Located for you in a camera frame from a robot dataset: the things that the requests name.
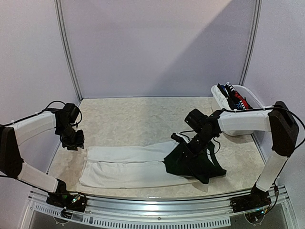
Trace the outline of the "white and green t-shirt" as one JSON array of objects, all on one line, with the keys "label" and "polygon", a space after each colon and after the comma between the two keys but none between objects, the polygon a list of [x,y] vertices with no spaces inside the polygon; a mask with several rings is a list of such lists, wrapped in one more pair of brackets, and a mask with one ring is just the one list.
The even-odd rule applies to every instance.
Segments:
[{"label": "white and green t-shirt", "polygon": [[194,182],[208,184],[226,170],[217,162],[214,144],[187,160],[175,141],[148,146],[90,146],[79,182],[94,188],[151,188]]}]

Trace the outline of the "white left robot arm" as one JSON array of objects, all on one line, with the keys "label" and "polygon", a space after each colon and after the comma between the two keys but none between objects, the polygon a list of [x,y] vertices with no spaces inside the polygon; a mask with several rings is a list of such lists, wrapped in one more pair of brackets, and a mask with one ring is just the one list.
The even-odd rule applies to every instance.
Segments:
[{"label": "white left robot arm", "polygon": [[0,127],[0,171],[13,178],[53,193],[52,199],[60,207],[71,203],[68,193],[60,189],[64,182],[46,173],[47,163],[38,165],[35,156],[51,159],[55,143],[54,133],[67,150],[84,147],[83,131],[77,129],[82,120],[78,108],[48,108],[30,117]]}]

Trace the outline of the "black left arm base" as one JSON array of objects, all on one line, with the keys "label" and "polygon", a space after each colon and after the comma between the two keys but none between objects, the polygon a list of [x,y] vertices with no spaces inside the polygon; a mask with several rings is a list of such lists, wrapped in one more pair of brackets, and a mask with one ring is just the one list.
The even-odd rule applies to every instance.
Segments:
[{"label": "black left arm base", "polygon": [[57,179],[58,185],[55,192],[48,193],[46,203],[66,210],[85,212],[88,198],[81,192],[67,190],[66,183]]}]

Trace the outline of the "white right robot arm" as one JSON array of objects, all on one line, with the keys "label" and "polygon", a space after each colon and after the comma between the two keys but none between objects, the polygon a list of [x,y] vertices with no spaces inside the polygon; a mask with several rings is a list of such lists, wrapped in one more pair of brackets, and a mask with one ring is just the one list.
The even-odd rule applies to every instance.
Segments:
[{"label": "white right robot arm", "polygon": [[300,129],[305,127],[304,122],[282,101],[277,101],[271,106],[249,110],[223,108],[210,115],[193,109],[184,121],[195,132],[188,146],[199,144],[205,146],[214,137],[228,132],[269,135],[270,154],[254,184],[257,190],[246,198],[250,208],[256,208],[264,202],[264,192],[269,190],[288,159],[304,143],[303,140],[299,140]]}]

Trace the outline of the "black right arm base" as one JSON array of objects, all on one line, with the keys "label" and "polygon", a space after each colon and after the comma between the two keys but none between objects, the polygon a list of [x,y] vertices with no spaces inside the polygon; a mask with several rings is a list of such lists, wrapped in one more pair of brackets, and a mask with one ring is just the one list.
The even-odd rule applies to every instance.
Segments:
[{"label": "black right arm base", "polygon": [[262,214],[266,214],[273,209],[278,201],[279,189],[276,183],[274,183],[274,195],[276,196],[276,199],[272,204],[269,191],[260,190],[255,183],[250,194],[231,198],[230,206],[234,213],[267,206],[267,209],[262,211]]}]

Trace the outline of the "dark patterned clothes pile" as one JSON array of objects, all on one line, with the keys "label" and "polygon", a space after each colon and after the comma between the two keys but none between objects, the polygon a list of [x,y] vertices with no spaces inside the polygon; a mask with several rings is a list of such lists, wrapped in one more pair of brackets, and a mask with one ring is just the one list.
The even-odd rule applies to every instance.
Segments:
[{"label": "dark patterned clothes pile", "polygon": [[233,85],[227,82],[225,85],[218,84],[217,88],[226,99],[231,110],[249,110],[252,109],[250,104],[243,98]]}]

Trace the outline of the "white plastic laundry basket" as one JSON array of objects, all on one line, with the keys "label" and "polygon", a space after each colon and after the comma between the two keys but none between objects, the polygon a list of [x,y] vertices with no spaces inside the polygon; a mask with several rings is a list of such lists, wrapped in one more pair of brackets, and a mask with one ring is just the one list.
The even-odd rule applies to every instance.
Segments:
[{"label": "white plastic laundry basket", "polygon": [[226,83],[211,87],[212,111],[209,119],[216,130],[229,136],[271,131],[268,111],[247,88]]}]

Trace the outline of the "aluminium front rail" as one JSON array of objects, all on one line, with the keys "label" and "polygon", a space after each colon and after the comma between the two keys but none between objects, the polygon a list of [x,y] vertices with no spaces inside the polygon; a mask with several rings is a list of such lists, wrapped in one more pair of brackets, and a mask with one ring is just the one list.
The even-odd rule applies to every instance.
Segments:
[{"label": "aluminium front rail", "polygon": [[134,200],[88,196],[85,212],[61,217],[61,208],[48,205],[46,195],[31,191],[23,229],[295,229],[298,227],[284,186],[271,195],[274,207],[263,219],[247,221],[234,212],[230,199],[248,190],[185,200]]}]

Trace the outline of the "left aluminium frame post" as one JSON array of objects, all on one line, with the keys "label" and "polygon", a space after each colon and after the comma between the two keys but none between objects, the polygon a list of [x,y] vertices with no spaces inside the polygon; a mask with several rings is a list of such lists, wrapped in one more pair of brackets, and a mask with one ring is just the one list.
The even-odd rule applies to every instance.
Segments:
[{"label": "left aluminium frame post", "polygon": [[64,51],[68,71],[70,74],[71,82],[72,82],[74,91],[76,93],[77,99],[79,102],[81,102],[83,100],[83,96],[81,93],[81,87],[80,87],[80,84],[79,84],[79,81],[77,78],[77,74],[76,74],[76,70],[74,67],[74,63],[72,60],[71,49],[70,49],[68,36],[67,36],[67,32],[66,32],[65,21],[64,21],[62,2],[61,2],[61,0],[55,0],[54,4],[55,4],[55,11],[57,14],[57,21],[58,21],[61,42],[62,42],[63,51]]}]

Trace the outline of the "aluminium frame post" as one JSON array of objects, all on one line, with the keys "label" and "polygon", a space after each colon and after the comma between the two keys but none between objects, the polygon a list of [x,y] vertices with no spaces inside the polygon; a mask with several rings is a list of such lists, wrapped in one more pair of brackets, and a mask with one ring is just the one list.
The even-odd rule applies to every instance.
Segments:
[{"label": "aluminium frame post", "polygon": [[261,6],[262,1],[261,0],[255,0],[254,1],[254,11],[253,11],[253,18],[252,18],[252,24],[250,28],[250,34],[248,39],[248,45],[246,49],[246,57],[242,69],[242,74],[239,80],[239,85],[244,85],[246,80],[246,75],[250,66],[251,57],[254,51],[254,44],[255,39],[257,35],[258,25],[259,25],[259,19],[260,19],[260,12],[261,12]]},{"label": "aluminium frame post", "polygon": [[61,2],[61,0],[55,0],[54,4],[55,4],[55,11],[57,14],[57,21],[58,21],[61,42],[62,42],[63,51],[64,51],[68,71],[70,74],[71,82],[72,82],[74,91],[76,93],[77,99],[79,102],[81,102],[83,100],[83,96],[81,93],[81,87],[80,87],[80,84],[79,84],[79,81],[77,78],[77,74],[76,74],[76,70],[74,67],[74,63],[72,60],[71,49],[70,49],[68,36],[67,36],[67,32],[66,32],[65,21],[64,21],[62,2]]}]

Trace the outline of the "right aluminium frame post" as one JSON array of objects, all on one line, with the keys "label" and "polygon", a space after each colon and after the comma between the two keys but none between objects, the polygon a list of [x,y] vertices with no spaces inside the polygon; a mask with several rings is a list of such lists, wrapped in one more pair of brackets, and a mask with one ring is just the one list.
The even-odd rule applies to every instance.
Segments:
[{"label": "right aluminium frame post", "polygon": [[254,11],[253,11],[253,18],[252,18],[252,24],[250,28],[250,34],[248,39],[248,45],[246,49],[246,57],[242,69],[242,74],[239,80],[239,85],[244,85],[246,80],[246,75],[250,66],[251,57],[254,51],[254,44],[255,39],[257,35],[258,25],[259,25],[259,19],[260,19],[260,12],[261,12],[261,6],[262,1],[261,0],[255,0],[254,1]]}]

